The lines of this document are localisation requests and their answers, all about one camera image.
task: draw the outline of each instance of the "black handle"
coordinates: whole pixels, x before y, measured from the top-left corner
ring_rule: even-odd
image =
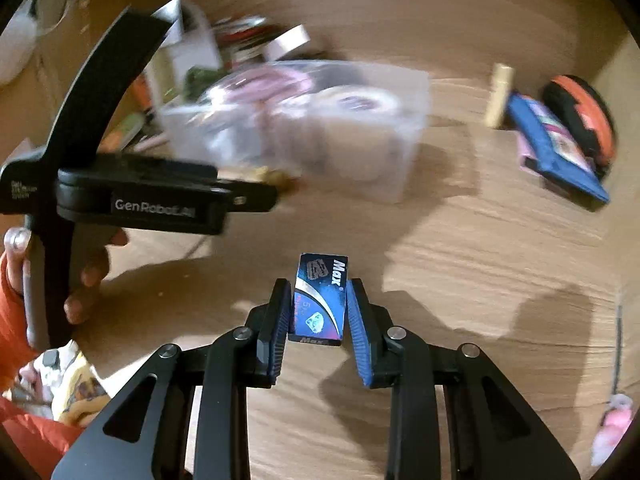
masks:
[[[27,340],[44,352],[66,345],[72,326],[64,304],[81,283],[81,273],[92,256],[110,242],[118,228],[73,224],[55,216],[46,224],[27,216],[31,229],[29,258],[24,264],[24,312]]]
[[[44,223],[42,216],[27,215],[31,247],[24,265],[24,312],[27,340],[34,350],[64,346],[72,327],[64,304],[69,295],[69,266],[74,225],[57,215]]]

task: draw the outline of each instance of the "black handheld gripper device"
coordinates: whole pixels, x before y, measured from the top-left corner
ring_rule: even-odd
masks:
[[[453,480],[580,480],[571,459],[507,377],[476,345],[441,348],[393,323],[349,280],[353,354],[367,388],[392,390],[385,480],[440,480],[436,386],[444,390]],[[292,314],[287,280],[244,326],[183,351],[161,346],[98,414],[52,480],[186,480],[193,396],[198,409],[193,480],[250,480],[247,389],[271,388],[282,370]]]
[[[46,145],[2,168],[0,213],[26,215],[32,232],[24,304],[33,349],[69,341],[69,290],[117,228],[217,235],[227,212],[265,212],[276,203],[274,187],[219,180],[212,166],[96,153],[122,95],[171,26],[124,11],[76,77]]]

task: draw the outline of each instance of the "small blue box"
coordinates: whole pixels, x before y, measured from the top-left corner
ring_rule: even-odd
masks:
[[[300,256],[289,340],[340,346],[347,306],[346,256]]]

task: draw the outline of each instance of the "white tape roll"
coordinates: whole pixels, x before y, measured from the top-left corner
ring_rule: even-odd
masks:
[[[401,102],[369,86],[337,86],[316,94],[313,114],[329,164],[342,177],[370,182],[388,173]]]

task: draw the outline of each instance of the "human hand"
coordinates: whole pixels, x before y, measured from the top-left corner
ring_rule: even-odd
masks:
[[[6,277],[11,288],[22,295],[22,264],[29,255],[31,231],[24,227],[13,227],[4,235],[6,251]],[[118,230],[110,244],[122,247],[128,243],[127,234]],[[109,273],[109,253],[106,248],[97,251],[82,270],[82,287],[72,290],[65,301],[66,318],[71,324],[81,324],[90,316],[91,309],[98,299],[100,282]]]

